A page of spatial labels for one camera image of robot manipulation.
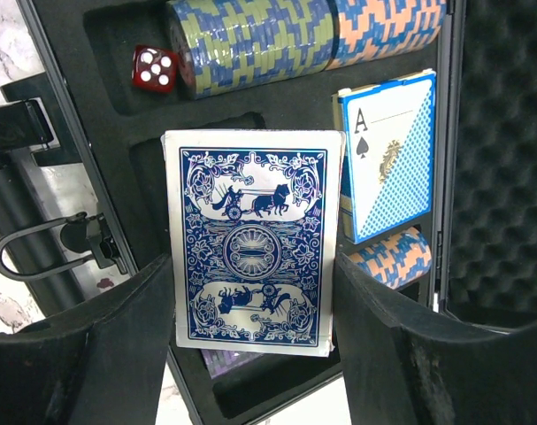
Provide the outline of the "purple 500 chip stack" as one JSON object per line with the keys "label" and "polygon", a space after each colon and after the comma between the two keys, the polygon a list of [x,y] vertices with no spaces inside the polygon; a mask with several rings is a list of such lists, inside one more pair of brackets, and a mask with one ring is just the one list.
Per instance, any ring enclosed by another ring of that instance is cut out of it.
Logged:
{"label": "purple 500 chip stack", "polygon": [[211,379],[225,375],[237,367],[263,356],[258,352],[235,352],[228,350],[201,350]]}

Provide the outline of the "blue tan 10 chip stack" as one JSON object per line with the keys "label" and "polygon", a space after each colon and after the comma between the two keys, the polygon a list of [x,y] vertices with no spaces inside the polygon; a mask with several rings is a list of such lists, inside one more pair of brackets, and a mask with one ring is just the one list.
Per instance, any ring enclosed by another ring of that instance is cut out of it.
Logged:
{"label": "blue tan 10 chip stack", "polygon": [[390,289],[396,290],[429,272],[432,253],[426,238],[415,227],[349,255],[363,272]]}

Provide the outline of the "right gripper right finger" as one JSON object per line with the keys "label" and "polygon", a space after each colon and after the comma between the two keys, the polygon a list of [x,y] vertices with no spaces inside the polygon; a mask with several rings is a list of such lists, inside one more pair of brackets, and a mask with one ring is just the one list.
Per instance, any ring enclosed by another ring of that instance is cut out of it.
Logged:
{"label": "right gripper right finger", "polygon": [[436,313],[334,261],[334,325],[355,424],[537,424],[537,322],[508,334]]}

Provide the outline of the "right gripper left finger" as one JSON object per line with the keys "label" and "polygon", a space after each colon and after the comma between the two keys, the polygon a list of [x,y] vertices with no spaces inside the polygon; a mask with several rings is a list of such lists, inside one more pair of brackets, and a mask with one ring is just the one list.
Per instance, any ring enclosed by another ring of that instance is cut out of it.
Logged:
{"label": "right gripper left finger", "polygon": [[152,424],[173,327],[173,263],[0,333],[0,424]]}

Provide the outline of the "blue back card deck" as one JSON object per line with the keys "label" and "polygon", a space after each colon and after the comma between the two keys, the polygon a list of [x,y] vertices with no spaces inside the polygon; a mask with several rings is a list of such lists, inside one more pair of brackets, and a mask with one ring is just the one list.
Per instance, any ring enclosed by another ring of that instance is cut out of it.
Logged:
{"label": "blue back card deck", "polygon": [[345,135],[161,138],[182,348],[326,357]]}

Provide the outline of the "black poker set case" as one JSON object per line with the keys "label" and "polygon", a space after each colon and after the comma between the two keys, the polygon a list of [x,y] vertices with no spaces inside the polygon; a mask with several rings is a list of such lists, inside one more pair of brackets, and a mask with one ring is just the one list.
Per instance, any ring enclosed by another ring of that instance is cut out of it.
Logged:
{"label": "black poker set case", "polygon": [[22,1],[0,424],[537,424],[537,1]]}

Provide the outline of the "ace of spades card deck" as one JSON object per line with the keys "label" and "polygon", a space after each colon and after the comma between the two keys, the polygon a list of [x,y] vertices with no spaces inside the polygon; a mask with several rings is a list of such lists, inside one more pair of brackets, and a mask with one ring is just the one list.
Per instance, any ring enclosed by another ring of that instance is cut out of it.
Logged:
{"label": "ace of spades card deck", "polygon": [[340,211],[363,243],[432,208],[436,72],[425,69],[332,97],[346,135]]}

